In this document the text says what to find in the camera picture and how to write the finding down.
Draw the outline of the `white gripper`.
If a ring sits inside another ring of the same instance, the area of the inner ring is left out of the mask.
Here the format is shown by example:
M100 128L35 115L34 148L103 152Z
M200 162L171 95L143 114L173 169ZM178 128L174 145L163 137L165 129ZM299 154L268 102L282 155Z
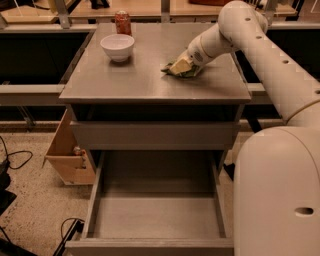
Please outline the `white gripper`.
M174 75L188 72L192 69L192 62L197 66L204 66L216 58L216 39L214 36L201 34L194 38L188 48L189 58L176 60L169 68Z

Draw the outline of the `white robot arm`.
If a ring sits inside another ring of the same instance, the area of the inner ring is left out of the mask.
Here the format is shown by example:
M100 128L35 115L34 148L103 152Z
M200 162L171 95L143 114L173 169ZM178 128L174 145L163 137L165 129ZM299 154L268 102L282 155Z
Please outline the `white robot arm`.
M176 63L179 74L244 53L283 120L255 133L235 164L235 256L320 256L319 83L266 35L268 21L231 1Z

